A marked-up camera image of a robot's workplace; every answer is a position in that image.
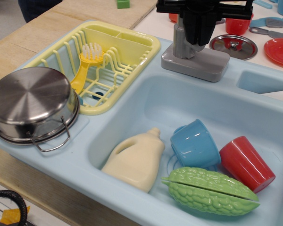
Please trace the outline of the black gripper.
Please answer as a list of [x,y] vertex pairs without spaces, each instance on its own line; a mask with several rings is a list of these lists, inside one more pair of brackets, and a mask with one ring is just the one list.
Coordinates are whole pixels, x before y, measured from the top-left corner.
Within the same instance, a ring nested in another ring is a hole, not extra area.
[[251,0],[243,0],[242,5],[228,4],[227,0],[158,0],[156,8],[159,13],[183,17],[186,40],[192,45],[198,40],[198,44],[204,46],[210,41],[216,18],[251,19],[252,3]]

